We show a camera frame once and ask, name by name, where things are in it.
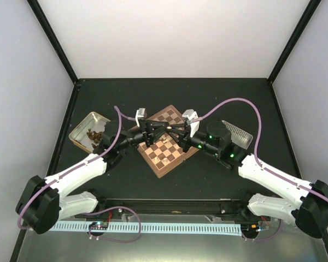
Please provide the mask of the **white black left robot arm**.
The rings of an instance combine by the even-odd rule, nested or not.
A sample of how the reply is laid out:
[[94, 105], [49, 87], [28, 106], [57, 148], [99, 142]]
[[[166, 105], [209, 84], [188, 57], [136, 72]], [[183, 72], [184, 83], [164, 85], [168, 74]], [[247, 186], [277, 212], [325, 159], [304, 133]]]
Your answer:
[[122, 149], [141, 143], [151, 146], [168, 127], [167, 122], [153, 120], [140, 120], [130, 130], [123, 130], [119, 120], [106, 123], [99, 144], [86, 158], [57, 174], [28, 180], [16, 206], [19, 228], [43, 234], [71, 216], [87, 213], [102, 217], [107, 206], [97, 194], [85, 191], [72, 195], [72, 191], [117, 165]]

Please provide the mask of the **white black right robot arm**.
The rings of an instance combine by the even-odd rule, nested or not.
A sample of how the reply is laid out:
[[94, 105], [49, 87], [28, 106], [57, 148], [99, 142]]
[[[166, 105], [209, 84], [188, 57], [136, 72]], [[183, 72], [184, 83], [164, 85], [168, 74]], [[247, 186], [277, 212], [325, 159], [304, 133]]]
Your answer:
[[328, 227], [328, 185], [311, 183], [282, 172], [246, 151], [253, 137], [226, 122], [213, 121], [205, 133], [198, 124], [175, 124], [166, 129], [179, 147], [187, 152], [194, 147], [211, 156], [226, 168], [236, 169], [242, 178], [262, 185], [275, 197], [254, 194], [238, 205], [244, 220], [267, 216], [295, 224], [305, 234], [320, 239]]

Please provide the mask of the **wooden chess board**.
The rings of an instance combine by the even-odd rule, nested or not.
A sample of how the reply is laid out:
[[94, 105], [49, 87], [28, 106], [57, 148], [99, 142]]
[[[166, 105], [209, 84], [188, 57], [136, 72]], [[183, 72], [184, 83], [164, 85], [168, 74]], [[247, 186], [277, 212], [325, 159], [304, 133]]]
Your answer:
[[[173, 105], [167, 106], [149, 117], [149, 119], [170, 124], [184, 122], [181, 113]], [[161, 178], [198, 152], [198, 149], [192, 147], [185, 153], [168, 134], [164, 134], [150, 147], [147, 147], [144, 142], [139, 144], [138, 152], [151, 167], [155, 175]]]

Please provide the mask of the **dark chess pieces pile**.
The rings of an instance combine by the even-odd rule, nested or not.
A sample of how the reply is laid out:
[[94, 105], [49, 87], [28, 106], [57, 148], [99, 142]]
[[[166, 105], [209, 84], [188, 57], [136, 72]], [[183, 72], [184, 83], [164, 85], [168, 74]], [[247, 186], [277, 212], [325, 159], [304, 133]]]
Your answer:
[[95, 149], [101, 142], [102, 133], [103, 132], [96, 132], [91, 129], [88, 129], [88, 131], [86, 132], [87, 137], [92, 141], [91, 146], [93, 149]]

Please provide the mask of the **right controller circuit board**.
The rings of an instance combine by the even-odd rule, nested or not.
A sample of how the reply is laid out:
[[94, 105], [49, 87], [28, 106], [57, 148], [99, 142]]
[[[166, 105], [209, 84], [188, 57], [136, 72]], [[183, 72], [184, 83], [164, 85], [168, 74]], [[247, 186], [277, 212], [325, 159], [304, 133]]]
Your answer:
[[241, 231], [243, 232], [260, 232], [268, 230], [270, 226], [267, 223], [258, 223], [258, 224], [241, 224]]

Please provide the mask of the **controller circuit board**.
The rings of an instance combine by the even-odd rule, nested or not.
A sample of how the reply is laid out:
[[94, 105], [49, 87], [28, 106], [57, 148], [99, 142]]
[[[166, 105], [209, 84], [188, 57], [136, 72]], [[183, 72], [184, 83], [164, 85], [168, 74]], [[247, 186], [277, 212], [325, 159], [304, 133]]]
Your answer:
[[267, 223], [258, 223], [258, 224], [241, 224], [241, 231], [243, 232], [260, 232], [268, 230], [270, 226]]
[[89, 225], [91, 230], [106, 230], [108, 228], [108, 222], [92, 222]]

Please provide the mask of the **left controller circuit board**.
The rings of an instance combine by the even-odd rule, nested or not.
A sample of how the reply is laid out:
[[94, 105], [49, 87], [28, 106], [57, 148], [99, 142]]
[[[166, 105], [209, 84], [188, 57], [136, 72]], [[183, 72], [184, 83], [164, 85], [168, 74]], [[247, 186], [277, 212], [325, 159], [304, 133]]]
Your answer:
[[108, 228], [108, 222], [92, 222], [89, 225], [91, 230], [106, 230]]

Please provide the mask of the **pink patterned plastic basket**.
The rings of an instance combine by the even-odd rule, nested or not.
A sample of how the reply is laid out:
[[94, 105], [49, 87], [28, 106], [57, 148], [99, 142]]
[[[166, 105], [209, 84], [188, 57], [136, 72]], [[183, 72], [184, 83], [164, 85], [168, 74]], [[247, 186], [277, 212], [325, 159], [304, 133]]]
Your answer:
[[222, 120], [222, 123], [231, 132], [232, 142], [237, 146], [247, 150], [253, 140], [253, 136], [248, 132], [238, 128], [237, 126], [228, 123], [227, 121]]

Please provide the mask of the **yellow bear tin box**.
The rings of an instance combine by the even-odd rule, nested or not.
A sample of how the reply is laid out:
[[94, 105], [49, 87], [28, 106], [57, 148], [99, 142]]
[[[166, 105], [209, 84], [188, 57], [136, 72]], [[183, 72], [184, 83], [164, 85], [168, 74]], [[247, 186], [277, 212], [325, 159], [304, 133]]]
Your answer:
[[91, 153], [99, 144], [104, 126], [110, 120], [97, 112], [90, 112], [69, 134], [74, 145]]

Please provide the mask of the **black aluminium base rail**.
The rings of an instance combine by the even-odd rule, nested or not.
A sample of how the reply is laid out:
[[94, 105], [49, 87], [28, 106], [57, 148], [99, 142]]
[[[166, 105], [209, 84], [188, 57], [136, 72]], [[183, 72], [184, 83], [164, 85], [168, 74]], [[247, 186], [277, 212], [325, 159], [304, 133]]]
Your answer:
[[102, 199], [93, 212], [100, 212], [110, 207], [113, 218], [120, 217], [119, 209], [129, 214], [125, 208], [132, 209], [139, 215], [207, 215], [218, 216], [228, 221], [259, 221], [261, 216], [252, 214], [247, 208], [247, 201], [242, 200], [161, 200], [161, 199]]

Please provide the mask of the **black frame post left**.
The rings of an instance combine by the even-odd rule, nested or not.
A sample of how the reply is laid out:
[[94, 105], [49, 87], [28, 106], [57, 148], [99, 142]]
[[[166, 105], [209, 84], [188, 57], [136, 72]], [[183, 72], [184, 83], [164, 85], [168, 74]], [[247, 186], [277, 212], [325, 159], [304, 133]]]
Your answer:
[[51, 46], [53, 47], [55, 53], [57, 54], [60, 62], [62, 63], [66, 73], [68, 74], [69, 78], [71, 79], [72, 83], [76, 84], [79, 81], [65, 51], [62, 48], [48, 18], [46, 17], [39, 1], [37, 0], [27, 0], [28, 5], [30, 6], [31, 10], [33, 11], [36, 19], [38, 20], [41, 28], [43, 29], [45, 35], [47, 36]]

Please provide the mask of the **black frame post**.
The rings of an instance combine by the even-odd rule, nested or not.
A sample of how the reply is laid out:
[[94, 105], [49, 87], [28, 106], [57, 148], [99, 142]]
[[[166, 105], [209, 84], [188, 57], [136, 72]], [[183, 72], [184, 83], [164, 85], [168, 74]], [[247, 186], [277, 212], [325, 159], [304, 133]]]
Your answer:
[[43, 29], [45, 35], [47, 36], [51, 46], [53, 47], [55, 53], [57, 54], [60, 62], [62, 63], [66, 73], [68, 74], [69, 78], [71, 79], [72, 83], [76, 84], [79, 81], [65, 51], [62, 48], [48, 18], [46, 17], [39, 1], [37, 0], [27, 0], [28, 5], [30, 6], [31, 10], [33, 11], [36, 19], [38, 20], [41, 28]]
[[285, 65], [286, 61], [288, 60], [289, 56], [291, 55], [294, 47], [296, 46], [297, 42], [299, 41], [302, 33], [306, 29], [307, 25], [309, 24], [311, 18], [313, 17], [313, 15], [316, 12], [320, 3], [321, 3], [321, 0], [310, 0], [308, 2], [296, 27], [294, 28], [285, 47], [283, 48], [275, 66], [273, 67], [269, 77], [267, 78], [267, 82], [270, 85], [272, 85], [275, 82], [275, 80], [277, 79], [277, 76], [281, 72], [283, 66]]

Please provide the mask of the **black frame post right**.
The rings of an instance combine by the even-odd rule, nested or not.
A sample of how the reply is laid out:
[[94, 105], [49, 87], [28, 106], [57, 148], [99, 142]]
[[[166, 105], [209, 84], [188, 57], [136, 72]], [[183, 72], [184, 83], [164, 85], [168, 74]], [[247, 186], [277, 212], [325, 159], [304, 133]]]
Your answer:
[[272, 85], [275, 82], [275, 80], [277, 79], [277, 76], [281, 72], [283, 66], [285, 65], [286, 61], [288, 60], [289, 56], [291, 55], [294, 47], [296, 46], [297, 42], [299, 41], [302, 33], [306, 29], [307, 25], [309, 24], [311, 18], [313, 17], [313, 15], [316, 12], [320, 3], [321, 3], [321, 0], [310, 0], [308, 2], [296, 27], [294, 28], [285, 47], [283, 48], [275, 66], [273, 67], [269, 77], [267, 78], [267, 82], [270, 85]]

